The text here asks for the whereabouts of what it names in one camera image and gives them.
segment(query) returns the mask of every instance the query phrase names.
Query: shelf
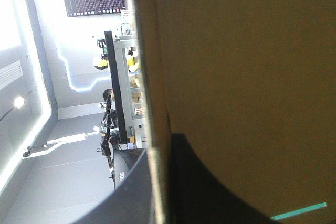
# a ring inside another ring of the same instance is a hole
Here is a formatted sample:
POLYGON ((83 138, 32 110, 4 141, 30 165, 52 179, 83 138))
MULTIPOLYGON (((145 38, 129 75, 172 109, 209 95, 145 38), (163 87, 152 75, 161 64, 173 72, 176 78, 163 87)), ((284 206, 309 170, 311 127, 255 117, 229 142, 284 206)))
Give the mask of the shelf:
POLYGON ((142 87, 131 87, 131 93, 139 93, 142 91, 143 91, 142 87))
POLYGON ((139 71, 139 70, 137 70, 137 71, 134 72, 134 73, 128 72, 128 76, 136 76, 137 74, 140 74, 140 71, 139 71))

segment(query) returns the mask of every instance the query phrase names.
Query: gray floor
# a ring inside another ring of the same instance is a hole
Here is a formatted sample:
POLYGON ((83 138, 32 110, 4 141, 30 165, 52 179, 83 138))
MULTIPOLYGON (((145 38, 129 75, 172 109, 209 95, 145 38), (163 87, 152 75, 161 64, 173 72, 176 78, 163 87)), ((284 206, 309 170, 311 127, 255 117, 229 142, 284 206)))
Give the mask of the gray floor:
MULTIPOLYGON (((95 114, 59 120, 49 139, 92 132, 101 118, 95 114)), ((100 135, 94 135, 36 157, 4 224, 72 223, 103 201, 113 182, 106 159, 96 152, 99 143, 100 135)))

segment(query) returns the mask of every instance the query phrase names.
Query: gray wall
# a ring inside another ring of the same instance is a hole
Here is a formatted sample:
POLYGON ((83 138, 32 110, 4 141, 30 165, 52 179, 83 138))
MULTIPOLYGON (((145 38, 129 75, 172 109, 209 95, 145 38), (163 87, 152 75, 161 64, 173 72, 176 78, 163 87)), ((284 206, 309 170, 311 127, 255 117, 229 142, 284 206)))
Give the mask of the gray wall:
MULTIPOLYGON (((44 43, 40 33, 40 28, 37 20, 34 0, 26 0, 31 26, 36 42, 38 57, 43 73, 44 83, 49 97, 49 102, 52 107, 52 115, 35 140, 35 145, 40 145, 45 142, 53 125, 57 119, 57 107, 54 89, 51 81, 49 68, 47 65, 44 43)), ((26 98, 25 105, 20 110, 12 111, 7 117, 0 122, 0 167, 3 168, 8 160, 21 145, 22 140, 30 131, 39 118, 40 99, 37 93, 36 84, 33 76, 32 64, 30 58, 26 57, 26 46, 22 43, 16 48, 0 51, 0 68, 20 60, 23 68, 23 76, 0 90, 0 114, 6 113, 13 105, 13 99, 17 95, 26 96, 31 90, 31 94, 26 98)), ((21 164, 18 170, 13 174, 10 183, 0 195, 0 222, 5 217, 11 205, 15 201, 20 188, 25 181, 27 174, 33 166, 33 161, 21 164)))
POLYGON ((95 78, 109 76, 108 70, 92 66, 93 57, 101 54, 92 37, 103 37, 105 30, 116 31, 121 15, 68 18, 64 0, 35 0, 35 3, 58 107, 100 102, 102 92, 111 87, 111 82, 99 82, 91 92, 77 93, 69 87, 65 64, 59 57, 68 60, 72 82, 77 87, 87 87, 95 78))

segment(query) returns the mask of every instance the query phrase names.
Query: person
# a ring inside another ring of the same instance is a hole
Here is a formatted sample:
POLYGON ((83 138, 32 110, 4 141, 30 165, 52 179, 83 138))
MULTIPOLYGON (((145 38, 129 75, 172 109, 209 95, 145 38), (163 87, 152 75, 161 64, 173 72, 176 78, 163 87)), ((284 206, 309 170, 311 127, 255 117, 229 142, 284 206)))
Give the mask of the person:
POLYGON ((103 98, 104 98, 104 101, 105 101, 105 102, 107 101, 107 98, 109 97, 109 95, 111 96, 111 101, 113 102, 113 101, 114 101, 114 93, 113 93, 113 89, 106 89, 106 90, 103 92, 103 98))

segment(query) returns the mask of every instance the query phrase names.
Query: glowing light strip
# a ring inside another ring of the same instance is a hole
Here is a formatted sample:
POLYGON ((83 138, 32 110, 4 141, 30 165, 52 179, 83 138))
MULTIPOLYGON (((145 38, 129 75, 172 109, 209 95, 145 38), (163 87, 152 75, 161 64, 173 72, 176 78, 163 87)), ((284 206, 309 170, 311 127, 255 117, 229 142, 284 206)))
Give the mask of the glowing light strip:
POLYGON ((68 83, 69 83, 69 87, 73 90, 75 90, 76 92, 78 93, 81 93, 81 92, 88 92, 88 91, 91 91, 92 88, 99 82, 99 81, 107 81, 107 80, 111 80, 111 77, 110 76, 103 76, 103 77, 98 77, 98 78, 95 78, 94 81, 86 86, 86 87, 77 87, 74 85, 74 83, 72 82, 72 77, 71 77, 71 73, 70 73, 70 67, 69 67, 69 62, 68 60, 61 54, 60 50, 59 50, 59 46, 58 44, 56 43, 56 50, 57 50, 57 56, 58 58, 64 63, 65 65, 65 70, 66 70, 66 73, 67 73, 67 78, 68 78, 68 83))
POLYGON ((37 120, 31 131, 28 133, 26 138, 24 139, 22 145, 18 148, 15 154, 11 157, 6 167, 2 171, 0 175, 0 194, 3 192, 3 189, 7 185, 10 180, 13 172, 16 170, 17 166, 20 164, 22 160, 22 153, 27 146, 30 146, 35 140, 38 133, 42 130, 46 122, 51 116, 51 106, 48 99, 48 94, 46 87, 43 81, 43 75, 41 71, 40 62, 38 59, 37 49, 34 41, 33 31, 31 29, 31 24, 29 20, 28 8, 25 0, 15 0, 14 4, 16 9, 20 10, 17 12, 20 20, 20 27, 22 28, 22 32, 24 34, 25 41, 27 42, 27 49, 30 54, 31 66, 34 72, 34 79, 36 82, 38 94, 41 101, 42 106, 42 114, 41 117, 37 120))
POLYGON ((327 207, 327 203, 320 203, 320 204, 316 204, 316 205, 313 205, 313 206, 309 206, 309 207, 301 208, 301 209, 294 210, 294 211, 291 211, 291 212, 287 212, 285 214, 276 215, 276 216, 272 217, 272 220, 286 219, 286 218, 289 218, 289 217, 293 217, 293 216, 296 216, 296 215, 303 214, 305 212, 314 211, 314 210, 317 210, 317 209, 320 209, 320 208, 323 208, 323 207, 327 207))

